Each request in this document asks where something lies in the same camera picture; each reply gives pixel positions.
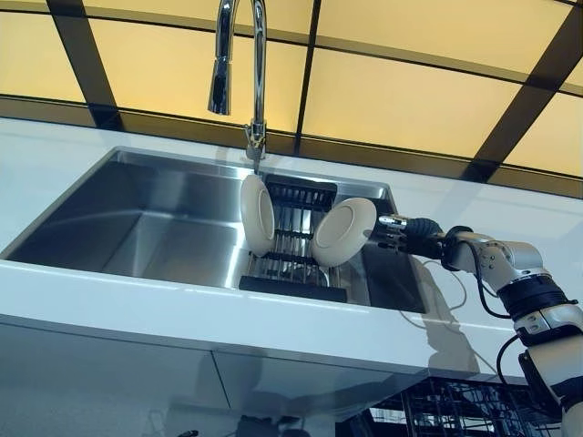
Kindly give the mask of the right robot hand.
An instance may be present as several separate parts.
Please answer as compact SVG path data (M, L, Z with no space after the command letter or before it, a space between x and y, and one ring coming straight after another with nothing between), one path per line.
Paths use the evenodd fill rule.
M443 257L444 233L432 219L384 215L377 223L382 231L381 247L428 259Z

